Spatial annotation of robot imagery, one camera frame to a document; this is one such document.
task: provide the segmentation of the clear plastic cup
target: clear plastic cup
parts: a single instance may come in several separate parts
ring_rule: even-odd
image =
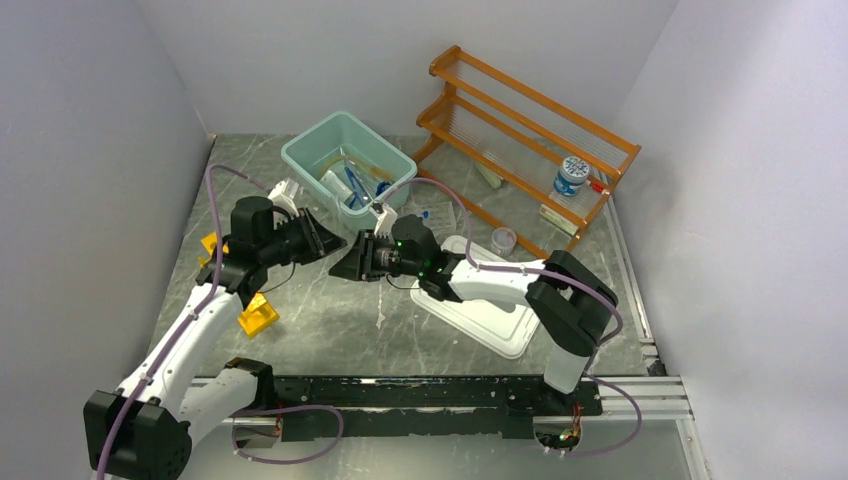
[[[499,257],[506,257],[515,248],[518,236],[510,228],[500,227],[492,232],[492,253]]]

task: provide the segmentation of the cable clip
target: cable clip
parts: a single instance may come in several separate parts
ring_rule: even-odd
[[[139,378],[139,380],[144,380],[144,382],[145,382],[147,385],[150,385],[150,384],[152,384],[152,383],[153,383],[153,377],[151,377],[150,375],[148,375],[148,374],[147,374],[147,372],[145,372],[145,371],[142,371],[142,372],[138,375],[138,378]]]

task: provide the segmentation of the plastic bottle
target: plastic bottle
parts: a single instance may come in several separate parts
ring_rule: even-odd
[[[589,164],[579,157],[566,157],[554,180],[554,190],[566,197],[573,197],[586,183],[587,178],[589,178]]]

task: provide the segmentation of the blue pen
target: blue pen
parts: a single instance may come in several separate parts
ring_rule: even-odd
[[[351,169],[347,166],[345,166],[345,173],[347,174],[347,179],[350,182],[350,187],[353,190],[353,200],[350,202],[348,207],[353,207],[353,202],[356,200],[359,200],[359,204],[364,207],[365,200],[363,200],[362,196],[359,194],[359,189],[362,189],[362,191],[365,192],[365,187],[359,182],[359,179],[356,178],[356,175],[354,175],[353,171],[351,171]]]

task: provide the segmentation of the marble tabletop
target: marble tabletop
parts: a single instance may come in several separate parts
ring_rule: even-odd
[[[280,157],[280,148],[290,135],[219,135],[210,162],[244,170],[273,184],[294,176]],[[404,153],[411,155],[424,137],[387,137]],[[518,233],[543,248],[564,248],[567,237],[543,220],[538,203],[511,185],[493,190],[460,152],[440,147],[422,164],[446,180],[449,186],[500,216]],[[224,231],[229,230],[229,212],[236,200],[261,194],[255,187],[227,173],[216,173],[213,186]],[[307,205],[315,217],[349,244],[355,233],[341,227],[336,215],[304,192],[300,205]],[[444,203],[447,197],[428,185],[414,185],[405,208]],[[441,231],[440,242],[452,234],[464,234],[465,222],[458,207],[455,231]],[[640,348],[644,319],[634,295],[635,280],[628,275],[622,259],[622,245],[613,212],[605,207],[574,250],[582,261],[618,295],[625,324],[620,335],[601,348],[592,372],[598,375],[644,375],[646,368]],[[472,216],[472,238],[488,247],[492,227]],[[186,223],[179,256],[174,266],[152,345],[164,335],[182,310],[198,272],[198,256],[204,256],[200,240],[213,231],[213,222],[201,185]],[[280,314],[280,320],[253,339],[247,338],[238,323],[227,328],[217,345],[203,361],[201,376],[217,375],[233,357],[247,357],[272,365],[278,375],[422,375],[422,374],[526,374],[544,371],[552,340],[541,326],[526,352],[508,360],[476,340],[448,325],[413,303],[408,290],[398,290],[386,282],[353,283],[327,275],[347,249],[310,265],[297,267],[291,280],[266,296]],[[521,247],[507,257],[527,261],[534,256]],[[289,276],[291,267],[271,270],[268,286]],[[411,279],[398,279],[408,287]]]

